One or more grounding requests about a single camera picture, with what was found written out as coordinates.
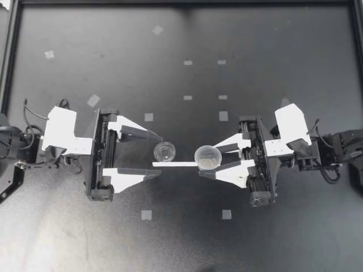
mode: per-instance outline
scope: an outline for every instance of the black tabletop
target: black tabletop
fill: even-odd
[[[1,10],[0,22],[5,16]],[[349,16],[345,6],[26,7],[10,123],[25,127],[25,97],[41,114],[69,99],[78,113],[76,136],[92,125],[96,108],[117,108],[172,142],[176,161],[192,161],[199,146],[236,133],[239,115],[259,114],[271,128],[284,97],[309,126],[320,118],[322,133],[360,128]],[[116,166],[152,168],[155,144],[120,144]],[[261,209],[249,207],[246,190],[198,177],[195,168],[163,169],[112,203],[90,202],[83,179],[61,169],[27,173],[0,205],[5,271],[363,265],[363,199],[346,168],[335,186],[319,173],[282,169],[277,203]],[[222,220],[222,210],[231,219]]]

